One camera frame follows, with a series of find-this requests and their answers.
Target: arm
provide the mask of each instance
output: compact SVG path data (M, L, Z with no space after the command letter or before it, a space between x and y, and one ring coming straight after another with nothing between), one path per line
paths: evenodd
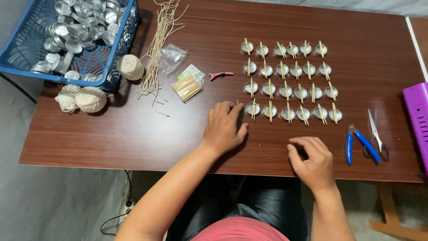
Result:
M248 124L236 130L243 104L225 101L208 114L200 146L175 164L135 205L115 241L161 241L165 232L215 161L244 140Z
M336 186L331 152L318 137L293 138L290 142L303 146L309 157L302 161L295 146L287 145L294 171L315 197L311 240L355 241Z

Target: person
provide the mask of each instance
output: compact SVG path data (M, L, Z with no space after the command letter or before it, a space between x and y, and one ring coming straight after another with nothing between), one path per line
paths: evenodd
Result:
M233 204L224 176L207 175L217 159L243 142L248 123L236 127L242 108L242 103L225 101L209 111L202 143L139 200L115 241L161 241L167 230L171 241L306 240L298 178L247 176ZM291 165L315 197L311 240L355 241L331 152L317 137L289 141ZM302 161L295 145L304 148L307 160Z

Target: hand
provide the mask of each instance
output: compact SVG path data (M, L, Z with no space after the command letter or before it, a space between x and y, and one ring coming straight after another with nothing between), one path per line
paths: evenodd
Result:
M333 155L318 137L297 137L289 139L305 149L309 159L302 161L294 145L288 144L291 166L312 193L333 190L336 182L333 173Z
M214 150L220 157L241 144L247 134L248 123L242 124L236 133L236 121L243 106L243 103L235 106L230 101L217 103L208 112L202 145Z

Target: black pants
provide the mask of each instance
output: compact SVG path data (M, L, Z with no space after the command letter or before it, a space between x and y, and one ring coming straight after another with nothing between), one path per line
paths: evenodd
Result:
M166 241L189 241L227 217L262 221L290 241L305 241L308 234L298 178L247 176L233 204L225 176L208 174L168 229Z

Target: purple plastic container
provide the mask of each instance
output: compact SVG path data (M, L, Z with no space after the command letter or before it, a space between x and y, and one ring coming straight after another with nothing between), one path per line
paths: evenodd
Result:
M428 83L405 88L403 95L428 174Z

